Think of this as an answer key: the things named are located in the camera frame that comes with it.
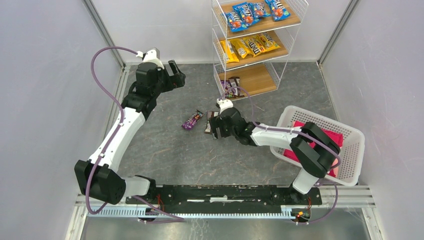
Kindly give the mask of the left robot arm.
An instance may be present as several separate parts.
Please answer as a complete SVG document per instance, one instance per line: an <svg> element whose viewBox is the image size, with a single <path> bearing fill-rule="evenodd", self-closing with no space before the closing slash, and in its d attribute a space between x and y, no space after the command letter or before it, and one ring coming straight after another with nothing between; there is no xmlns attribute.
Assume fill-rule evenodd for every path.
<svg viewBox="0 0 424 240"><path fill-rule="evenodd" d="M123 198L146 195L153 186L151 178L121 177L117 172L129 143L156 107L159 95L185 85L186 76L176 62L169 60L168 65L172 75L154 62L138 65L136 80L120 104L123 112L89 160L75 164L80 191L87 199L116 205Z"/></svg>

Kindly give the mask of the yellow candy bag bottom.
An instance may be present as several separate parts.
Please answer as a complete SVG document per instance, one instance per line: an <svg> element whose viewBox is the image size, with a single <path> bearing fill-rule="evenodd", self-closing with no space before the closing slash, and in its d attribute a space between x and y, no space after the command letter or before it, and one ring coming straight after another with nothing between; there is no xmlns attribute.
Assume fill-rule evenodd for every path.
<svg viewBox="0 0 424 240"><path fill-rule="evenodd" d="M243 37L242 39L246 43L246 45L251 49L253 53L252 56L254 58L265 53L265 47L255 36Z"/></svg>

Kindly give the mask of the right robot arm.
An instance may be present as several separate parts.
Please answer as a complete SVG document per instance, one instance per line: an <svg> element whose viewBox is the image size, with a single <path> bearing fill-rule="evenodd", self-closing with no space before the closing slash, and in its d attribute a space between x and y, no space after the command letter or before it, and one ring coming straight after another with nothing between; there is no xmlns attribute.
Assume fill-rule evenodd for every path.
<svg viewBox="0 0 424 240"><path fill-rule="evenodd" d="M246 146L270 146L287 149L298 159L301 170L291 188L305 195L331 170L341 151L319 126L306 122L299 127L268 126L246 121L235 107L220 111L209 119L215 139L233 137Z"/></svg>

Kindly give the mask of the brown candy bar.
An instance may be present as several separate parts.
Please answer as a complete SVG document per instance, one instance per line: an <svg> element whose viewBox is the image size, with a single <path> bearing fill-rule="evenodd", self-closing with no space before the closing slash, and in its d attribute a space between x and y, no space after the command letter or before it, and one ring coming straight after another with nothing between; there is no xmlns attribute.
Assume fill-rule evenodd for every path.
<svg viewBox="0 0 424 240"><path fill-rule="evenodd" d="M243 91L239 89L240 87L240 78L238 76L233 76L228 78L229 83L232 87L233 95L236 98L243 98L245 95L243 94Z"/></svg>
<svg viewBox="0 0 424 240"><path fill-rule="evenodd" d="M204 130L204 133L205 134L211 134L211 123L210 123L210 120L213 118L213 117L215 117L215 116L217 116L217 115L219 115L219 112L218 111L207 111L206 112L206 116L207 116L207 121L206 121L206 127L205 127L205 130Z"/></svg>

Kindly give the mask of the yellow candy bag top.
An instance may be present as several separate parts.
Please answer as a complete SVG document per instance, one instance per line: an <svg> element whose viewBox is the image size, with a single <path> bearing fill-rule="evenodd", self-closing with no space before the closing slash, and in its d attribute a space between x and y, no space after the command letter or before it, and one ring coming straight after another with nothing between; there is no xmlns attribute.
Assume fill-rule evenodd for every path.
<svg viewBox="0 0 424 240"><path fill-rule="evenodd" d="M221 40L220 44L224 51L225 62L228 63L238 63L240 60L238 59L236 53L234 52L232 45L227 40Z"/></svg>

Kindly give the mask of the yellow candy bag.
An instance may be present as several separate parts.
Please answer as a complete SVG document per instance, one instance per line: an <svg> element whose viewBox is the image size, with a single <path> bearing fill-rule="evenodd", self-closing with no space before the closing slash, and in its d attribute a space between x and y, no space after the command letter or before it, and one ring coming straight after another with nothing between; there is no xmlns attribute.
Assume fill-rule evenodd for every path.
<svg viewBox="0 0 424 240"><path fill-rule="evenodd" d="M280 45L277 44L276 41L273 40L273 38L267 32L259 33L255 35L255 37L264 46L265 52L277 50L281 47Z"/></svg>
<svg viewBox="0 0 424 240"><path fill-rule="evenodd" d="M229 40L234 49L237 51L238 55L244 59L249 55L252 55L252 50L246 45L243 39L241 38L232 38Z"/></svg>
<svg viewBox="0 0 424 240"><path fill-rule="evenodd" d="M221 40L220 44L224 51L225 62L228 63L238 63L240 60L238 59L236 53L234 52L232 45L227 40Z"/></svg>
<svg viewBox="0 0 424 240"><path fill-rule="evenodd" d="M254 58L265 53L265 47L255 36L243 37L242 39L246 43L246 45L251 49L253 53L252 56Z"/></svg>

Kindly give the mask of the blue candy bag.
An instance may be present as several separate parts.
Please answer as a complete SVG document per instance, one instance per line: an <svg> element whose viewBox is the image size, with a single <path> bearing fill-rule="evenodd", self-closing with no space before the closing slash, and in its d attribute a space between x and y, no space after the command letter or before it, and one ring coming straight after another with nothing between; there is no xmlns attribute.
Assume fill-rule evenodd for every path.
<svg viewBox="0 0 424 240"><path fill-rule="evenodd" d="M268 5L272 19L275 22L285 20L291 16L280 0L265 0L265 3Z"/></svg>
<svg viewBox="0 0 424 240"><path fill-rule="evenodd" d="M232 33L241 32L248 28L235 11L225 12L224 16Z"/></svg>
<svg viewBox="0 0 424 240"><path fill-rule="evenodd" d="M246 27L257 24L260 20L255 17L253 11L249 7L247 2L242 2L232 6L232 9L239 15L242 23Z"/></svg>
<svg viewBox="0 0 424 240"><path fill-rule="evenodd" d="M247 4L251 10L252 16L255 19L262 19L270 16L270 14L267 13L265 9L264 2L248 2Z"/></svg>

